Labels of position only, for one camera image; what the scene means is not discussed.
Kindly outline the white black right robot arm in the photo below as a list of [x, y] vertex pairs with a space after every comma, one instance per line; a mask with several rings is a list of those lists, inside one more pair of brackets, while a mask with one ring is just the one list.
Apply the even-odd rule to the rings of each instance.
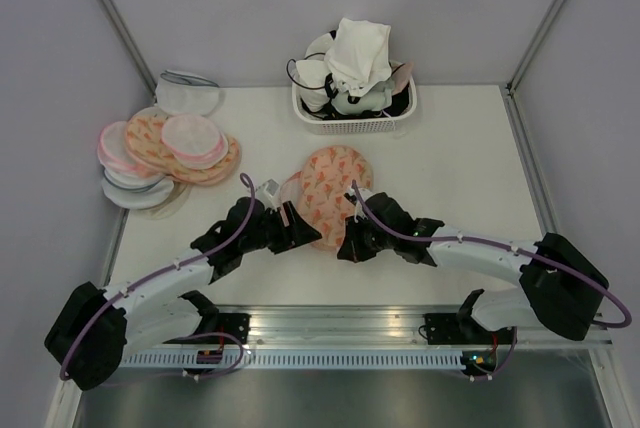
[[386, 193], [345, 194], [355, 208], [337, 257], [353, 263], [390, 250], [404, 261], [460, 269], [508, 283], [476, 289], [457, 312], [459, 336], [478, 343], [503, 328], [542, 326], [571, 341], [585, 339], [609, 288], [606, 277], [565, 237], [503, 241], [466, 234], [441, 220], [414, 218]]

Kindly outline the peach tulip-print laundry bag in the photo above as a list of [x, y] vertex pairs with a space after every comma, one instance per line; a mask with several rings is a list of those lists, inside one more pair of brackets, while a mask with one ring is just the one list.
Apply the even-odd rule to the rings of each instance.
[[299, 215], [321, 233], [321, 239], [312, 243], [315, 248], [337, 252], [341, 247], [346, 218], [355, 212], [345, 197], [353, 181], [371, 189], [372, 165], [356, 149], [332, 145], [312, 153], [280, 187], [280, 202], [291, 202]]

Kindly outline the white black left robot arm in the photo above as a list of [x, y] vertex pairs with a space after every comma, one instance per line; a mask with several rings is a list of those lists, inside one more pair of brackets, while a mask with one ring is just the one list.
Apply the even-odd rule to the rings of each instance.
[[61, 380], [91, 390], [140, 351], [188, 338], [212, 341], [218, 312], [201, 290], [237, 269], [245, 255], [259, 250], [277, 255], [321, 237], [291, 203], [268, 208], [240, 198], [169, 265], [136, 281], [76, 287], [44, 346], [59, 363]]

